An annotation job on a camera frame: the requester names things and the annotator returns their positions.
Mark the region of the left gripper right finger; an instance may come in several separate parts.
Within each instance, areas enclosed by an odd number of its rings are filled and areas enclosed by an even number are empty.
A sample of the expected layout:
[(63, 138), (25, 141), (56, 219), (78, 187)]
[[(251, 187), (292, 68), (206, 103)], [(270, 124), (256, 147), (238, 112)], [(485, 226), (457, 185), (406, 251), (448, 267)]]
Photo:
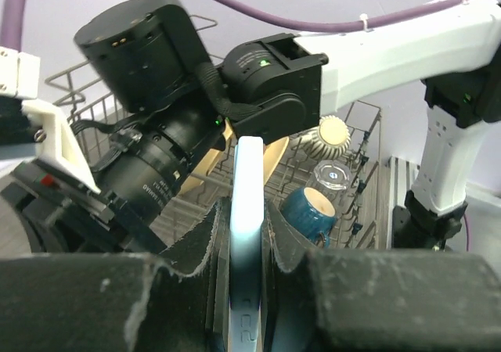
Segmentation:
[(265, 203), (267, 351), (497, 351), (500, 280), (468, 253), (322, 249)]

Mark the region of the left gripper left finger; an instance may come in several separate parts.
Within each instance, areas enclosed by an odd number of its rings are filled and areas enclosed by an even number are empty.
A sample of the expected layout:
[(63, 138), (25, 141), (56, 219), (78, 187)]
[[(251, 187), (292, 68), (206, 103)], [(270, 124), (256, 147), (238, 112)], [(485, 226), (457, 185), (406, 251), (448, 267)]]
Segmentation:
[(224, 351), (230, 199), (161, 255), (1, 261), (4, 351)]

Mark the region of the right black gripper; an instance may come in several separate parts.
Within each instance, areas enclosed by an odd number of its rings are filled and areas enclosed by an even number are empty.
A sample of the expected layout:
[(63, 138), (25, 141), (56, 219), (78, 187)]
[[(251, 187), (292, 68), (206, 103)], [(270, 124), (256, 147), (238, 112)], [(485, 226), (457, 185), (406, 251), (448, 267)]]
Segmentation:
[(223, 119), (211, 106), (172, 106), (108, 133), (95, 166), (95, 194), (41, 160), (22, 163), (1, 196), (34, 253), (165, 250), (150, 225), (212, 148)]

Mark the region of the phone with light blue case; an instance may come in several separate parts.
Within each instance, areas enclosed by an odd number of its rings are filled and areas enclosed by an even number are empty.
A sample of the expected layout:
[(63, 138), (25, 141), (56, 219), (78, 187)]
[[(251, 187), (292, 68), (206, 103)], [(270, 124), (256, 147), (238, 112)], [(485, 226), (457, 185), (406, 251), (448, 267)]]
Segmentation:
[(238, 139), (229, 238), (231, 351), (255, 351), (261, 303), (261, 225), (264, 220), (263, 141)]

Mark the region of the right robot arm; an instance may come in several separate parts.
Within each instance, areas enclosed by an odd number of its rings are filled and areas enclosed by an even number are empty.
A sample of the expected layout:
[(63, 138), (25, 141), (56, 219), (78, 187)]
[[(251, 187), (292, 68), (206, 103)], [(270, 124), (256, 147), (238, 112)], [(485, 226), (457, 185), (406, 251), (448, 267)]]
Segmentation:
[(55, 105), (22, 104), (42, 131), (39, 154), (2, 196), (34, 252), (159, 253), (150, 230), (230, 126), (240, 140), (273, 143), (320, 127), (357, 99), (425, 81), (429, 132), (406, 207), (431, 239), (462, 217), (465, 177), (491, 109), (500, 47), (496, 0), (437, 0), (410, 18), (348, 29), (277, 34), (235, 47), (214, 65), (178, 0), (129, 0), (74, 37), (128, 111), (115, 124), (69, 124)]

